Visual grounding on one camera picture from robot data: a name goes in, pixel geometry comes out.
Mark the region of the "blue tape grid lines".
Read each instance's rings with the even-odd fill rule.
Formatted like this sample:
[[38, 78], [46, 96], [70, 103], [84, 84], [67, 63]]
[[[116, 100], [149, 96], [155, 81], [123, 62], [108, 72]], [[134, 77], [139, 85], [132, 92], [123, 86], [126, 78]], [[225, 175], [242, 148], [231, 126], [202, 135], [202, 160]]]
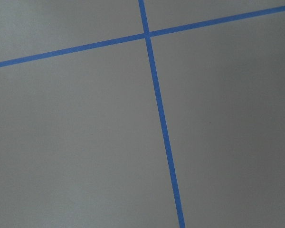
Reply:
[[285, 0], [0, 1], [0, 228], [285, 228]]

